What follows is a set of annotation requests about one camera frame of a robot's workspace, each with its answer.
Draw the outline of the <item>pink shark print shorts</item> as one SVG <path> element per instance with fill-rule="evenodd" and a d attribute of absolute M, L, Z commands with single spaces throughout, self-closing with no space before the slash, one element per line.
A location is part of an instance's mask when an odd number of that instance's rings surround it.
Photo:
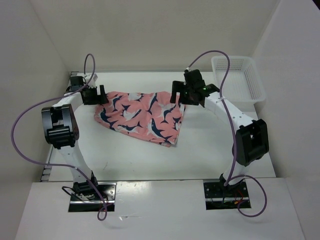
<path fill-rule="evenodd" d="M 105 128 L 165 147 L 177 143 L 186 106 L 170 103 L 169 92 L 112 91 L 106 97 L 109 103 L 98 105 L 94 113 Z"/>

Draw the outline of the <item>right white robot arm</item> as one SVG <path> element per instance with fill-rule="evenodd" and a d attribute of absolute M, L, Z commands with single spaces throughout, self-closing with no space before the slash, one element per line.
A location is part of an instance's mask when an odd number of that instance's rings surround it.
<path fill-rule="evenodd" d="M 201 105 L 223 122 L 230 124 L 233 145 L 230 166 L 219 177 L 219 191 L 230 197 L 237 191 L 248 166 L 269 152 L 267 124 L 246 115 L 222 95 L 222 89 L 205 84 L 198 69 L 185 70 L 184 81 L 173 81 L 170 102 L 178 100 L 183 105 Z"/>

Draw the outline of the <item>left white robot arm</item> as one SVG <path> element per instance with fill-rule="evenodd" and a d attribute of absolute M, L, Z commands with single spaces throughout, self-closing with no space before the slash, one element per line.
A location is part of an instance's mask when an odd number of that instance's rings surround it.
<path fill-rule="evenodd" d="M 96 177 L 86 164 L 79 147 L 80 130 L 74 114 L 82 104 L 99 105 L 108 102 L 104 86 L 96 86 L 97 79 L 95 73 L 70 77 L 70 85 L 63 98 L 41 110 L 45 140 L 58 150 L 67 165 L 72 166 L 72 191 L 80 201 L 94 200 L 100 194 Z"/>

